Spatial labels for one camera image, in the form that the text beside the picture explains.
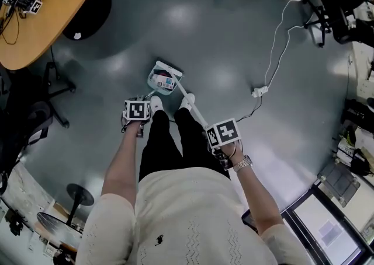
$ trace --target desk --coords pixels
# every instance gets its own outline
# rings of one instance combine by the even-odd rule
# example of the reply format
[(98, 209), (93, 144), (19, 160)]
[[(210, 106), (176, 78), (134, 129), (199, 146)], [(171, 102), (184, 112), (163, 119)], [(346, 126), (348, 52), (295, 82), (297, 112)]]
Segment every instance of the desk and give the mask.
[[(85, 0), (42, 0), (37, 15), (27, 14), (18, 19), (19, 36), (15, 45), (7, 45), (0, 36), (0, 63), (7, 69), (24, 68), (37, 60), (57, 39)], [(0, 10), (0, 16), (6, 7)], [(4, 31), (8, 42), (16, 39), (18, 30), (16, 14)]]

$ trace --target white pole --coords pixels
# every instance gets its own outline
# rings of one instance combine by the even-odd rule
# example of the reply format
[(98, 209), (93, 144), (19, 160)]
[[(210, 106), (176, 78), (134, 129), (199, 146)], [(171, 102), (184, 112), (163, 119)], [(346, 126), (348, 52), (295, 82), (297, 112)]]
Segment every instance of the white pole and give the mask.
[(181, 83), (179, 82), (178, 78), (174, 75), (173, 71), (172, 71), (172, 68), (168, 66), (168, 72), (170, 73), (170, 75), (173, 77), (173, 79), (175, 80), (175, 83), (176, 85), (179, 86), (179, 89), (181, 90), (182, 94), (184, 95), (184, 97), (187, 99), (188, 103), (192, 106), (192, 109), (193, 111), (196, 113), (201, 125), (203, 126), (204, 129), (208, 128), (208, 123), (207, 121), (204, 119), (204, 117), (202, 116), (202, 114), (200, 113), (200, 111), (198, 110), (198, 108), (196, 107), (196, 105), (189, 100), (189, 96), (186, 92), (186, 90), (184, 89), (184, 87), (181, 85)]

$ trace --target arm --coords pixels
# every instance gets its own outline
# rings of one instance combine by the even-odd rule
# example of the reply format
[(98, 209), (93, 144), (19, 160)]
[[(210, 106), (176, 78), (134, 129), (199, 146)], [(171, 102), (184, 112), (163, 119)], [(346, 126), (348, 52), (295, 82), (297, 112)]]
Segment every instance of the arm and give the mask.
[(135, 152), (136, 133), (140, 122), (130, 124), (120, 147), (106, 171), (101, 195), (117, 194), (127, 199), (134, 207), (136, 200)]
[[(222, 147), (222, 150), (226, 155), (230, 156), (234, 150), (234, 145), (225, 145)], [(244, 155), (239, 149), (231, 157), (233, 165), (241, 162), (243, 159)], [(253, 170), (249, 166), (246, 166), (237, 174), (248, 205), (250, 206), (251, 215), (256, 223), (258, 233), (262, 235), (271, 226), (283, 224), (283, 219), (276, 202), (257, 179)]]

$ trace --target white cable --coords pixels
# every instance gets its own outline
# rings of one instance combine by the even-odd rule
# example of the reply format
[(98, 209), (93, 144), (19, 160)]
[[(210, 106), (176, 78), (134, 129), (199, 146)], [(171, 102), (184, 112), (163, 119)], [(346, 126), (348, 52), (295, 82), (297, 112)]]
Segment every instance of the white cable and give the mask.
[[(288, 4), (289, 4), (290, 2), (291, 2), (291, 0), (288, 1), (288, 3), (286, 4), (285, 8), (283, 9), (283, 11), (282, 11), (282, 20), (281, 20), (281, 22), (278, 24), (278, 26), (277, 26), (276, 29), (275, 29), (274, 40), (273, 40), (273, 46), (271, 47), (271, 51), (270, 51), (270, 62), (269, 62), (269, 67), (268, 67), (268, 69), (266, 70), (266, 73), (265, 73), (265, 82), (264, 82), (264, 86), (266, 86), (266, 76), (267, 76), (267, 74), (268, 74), (268, 72), (269, 72), (269, 70), (270, 70), (270, 67), (271, 67), (271, 62), (272, 62), (272, 53), (273, 53), (274, 45), (275, 45), (276, 32), (278, 31), (279, 27), (280, 27), (280, 26), (282, 25), (282, 23), (283, 23), (284, 13), (285, 13), (285, 10), (286, 10), (286, 8), (287, 8), (287, 6), (288, 6)], [(280, 58), (279, 58), (279, 61), (278, 61), (278, 65), (277, 65), (276, 70), (275, 70), (275, 72), (274, 72), (274, 74), (273, 74), (273, 76), (272, 76), (272, 78), (271, 78), (271, 80), (270, 80), (270, 83), (269, 83), (269, 85), (268, 85), (268, 88), (270, 87), (271, 82), (272, 82), (272, 80), (274, 79), (274, 76), (275, 76), (276, 72), (277, 72), (278, 69), (279, 69), (279, 64), (281, 63), (282, 56), (284, 55), (284, 53), (285, 53), (286, 50), (287, 50), (288, 44), (289, 44), (289, 42), (290, 42), (290, 31), (293, 30), (293, 29), (295, 29), (295, 28), (297, 28), (297, 27), (300, 28), (300, 27), (303, 27), (303, 26), (293, 26), (293, 27), (291, 27), (291, 28), (287, 31), (287, 34), (288, 34), (287, 44), (286, 44), (286, 47), (285, 47), (285, 49), (283, 50), (282, 54), (280, 55)]]

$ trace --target cream sweater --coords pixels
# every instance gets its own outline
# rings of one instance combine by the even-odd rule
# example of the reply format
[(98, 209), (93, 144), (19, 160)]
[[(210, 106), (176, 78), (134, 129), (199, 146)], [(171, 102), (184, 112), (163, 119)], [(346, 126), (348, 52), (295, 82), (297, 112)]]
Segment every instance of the cream sweater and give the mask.
[(77, 265), (310, 264), (284, 225), (260, 238), (241, 220), (231, 181), (206, 168), (155, 172), (139, 184), (135, 211), (105, 194), (94, 206)]

